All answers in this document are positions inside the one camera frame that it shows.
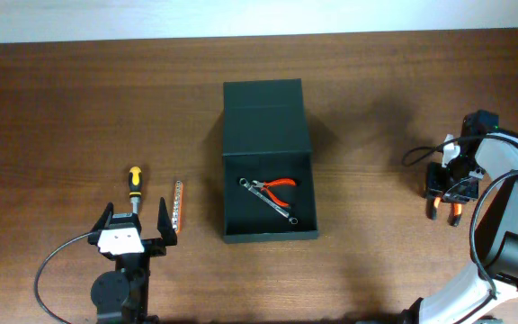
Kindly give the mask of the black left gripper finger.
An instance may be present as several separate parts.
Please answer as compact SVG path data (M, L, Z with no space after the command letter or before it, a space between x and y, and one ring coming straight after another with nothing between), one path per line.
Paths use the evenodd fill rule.
M159 201L156 228L159 231L162 239L169 240L172 237L173 224L169 218L164 197L161 197Z
M99 217L98 221L93 225L91 232L98 232L102 230L106 226L106 223L108 222L108 219L112 216L112 214L113 203L108 202L102 215Z

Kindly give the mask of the black orange long-nose pliers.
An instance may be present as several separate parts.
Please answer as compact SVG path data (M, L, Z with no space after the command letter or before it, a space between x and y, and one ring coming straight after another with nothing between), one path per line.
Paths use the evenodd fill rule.
M426 203L426 216L435 221L437 219L438 208L443 202L441 197L428 198ZM451 203L451 216L449 218L449 224L452 227L458 227L462 217L462 205L460 203Z

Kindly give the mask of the chrome double ring wrench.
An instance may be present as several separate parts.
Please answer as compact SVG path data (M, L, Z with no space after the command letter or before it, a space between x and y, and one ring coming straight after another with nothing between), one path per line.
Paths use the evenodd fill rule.
M274 202L271 201L271 199L267 196L265 192L261 192L259 188L255 188L251 185L251 181L248 181L246 178L241 177L238 180L238 183L243 186L246 190L248 190L250 193L258 197L260 200L262 200L264 203L269 205L271 208L273 208L275 211L277 211L282 217L284 217L291 225L297 225L299 223L298 219L291 216L288 212L288 209L290 208L282 208L276 205Z

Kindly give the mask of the small orange-handled cutting pliers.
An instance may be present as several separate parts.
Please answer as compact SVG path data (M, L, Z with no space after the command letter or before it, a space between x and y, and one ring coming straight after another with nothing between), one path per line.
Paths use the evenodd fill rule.
M287 208L290 205L287 202L284 202L280 200L272 191L272 187L278 187L278 186L296 186L297 183L291 179L291 178L279 178L276 180L272 180L270 182L260 182L257 180L253 180L251 182L251 185L255 188L259 188L261 192L265 192L267 196L271 199L272 202L274 202L276 205L282 208Z

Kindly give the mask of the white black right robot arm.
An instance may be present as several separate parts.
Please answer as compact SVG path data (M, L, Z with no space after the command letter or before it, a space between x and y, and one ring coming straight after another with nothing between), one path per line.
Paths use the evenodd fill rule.
M399 323L476 323L498 305L518 298L518 133L499 126L497 114L479 110L462 122L459 137L447 135L426 156L424 196L435 219L440 203L452 207L457 226L464 204L473 202L470 260L439 292L417 299Z

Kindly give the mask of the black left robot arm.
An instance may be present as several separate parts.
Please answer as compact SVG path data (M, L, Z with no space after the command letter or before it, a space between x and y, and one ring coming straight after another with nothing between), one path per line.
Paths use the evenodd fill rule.
M90 297L99 323L159 323L157 315L148 313L150 260L166 255L168 247L177 244L177 234L166 208L159 201L156 238L142 238L138 215L116 213L108 203L92 227L87 242L115 263L112 271L95 279Z

